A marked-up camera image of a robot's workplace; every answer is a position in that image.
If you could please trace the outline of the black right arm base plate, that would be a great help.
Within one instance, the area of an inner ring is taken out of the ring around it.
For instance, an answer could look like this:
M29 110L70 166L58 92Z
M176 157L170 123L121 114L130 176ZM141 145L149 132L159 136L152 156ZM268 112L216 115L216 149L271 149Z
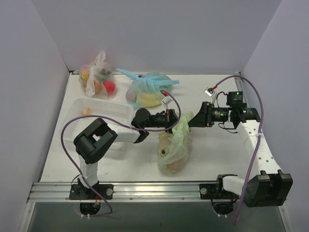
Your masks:
M236 197L225 190L218 190L215 184L199 184L200 199L203 200L234 200Z

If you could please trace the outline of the light green avocado plastic bag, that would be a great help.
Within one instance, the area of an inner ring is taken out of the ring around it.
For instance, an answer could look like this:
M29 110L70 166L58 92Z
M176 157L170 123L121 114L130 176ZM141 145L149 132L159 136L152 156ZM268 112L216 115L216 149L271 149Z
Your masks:
M193 143L188 123L193 116L192 112L184 113L171 133L159 134L157 165L162 174L174 175L180 172L190 158Z

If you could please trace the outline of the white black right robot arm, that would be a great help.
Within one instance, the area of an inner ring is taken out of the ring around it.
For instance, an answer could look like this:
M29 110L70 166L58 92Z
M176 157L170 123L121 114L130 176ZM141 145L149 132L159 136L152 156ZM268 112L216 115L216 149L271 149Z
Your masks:
M191 128L212 127L215 123L231 122L252 156L249 167L257 171L253 177L240 178L234 174L220 174L212 198L228 194L242 196L247 207L281 206L292 187L293 179L276 163L260 129L261 117L255 108L248 108L241 91L226 94L226 107L203 102L199 112L188 123Z

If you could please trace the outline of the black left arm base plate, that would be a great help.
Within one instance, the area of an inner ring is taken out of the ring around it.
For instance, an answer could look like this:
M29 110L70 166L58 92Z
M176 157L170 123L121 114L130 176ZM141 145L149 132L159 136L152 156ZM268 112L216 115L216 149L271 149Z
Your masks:
M100 184L97 183L93 186L93 189L103 196L106 200L111 200L113 196L112 184ZM90 188L86 188L80 184L72 184L69 194L70 200L98 200L99 196Z

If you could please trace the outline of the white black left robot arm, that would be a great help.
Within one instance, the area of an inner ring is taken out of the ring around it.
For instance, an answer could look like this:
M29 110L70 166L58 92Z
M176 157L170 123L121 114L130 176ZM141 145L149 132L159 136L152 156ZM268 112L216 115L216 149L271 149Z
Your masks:
M87 199L97 195L98 161L114 143L141 143L149 135L146 128L165 128L171 132L179 121L175 110L167 109L152 115L147 109L139 109L128 128L107 123L102 118L95 119L73 140L79 155L82 176L79 177L80 193Z

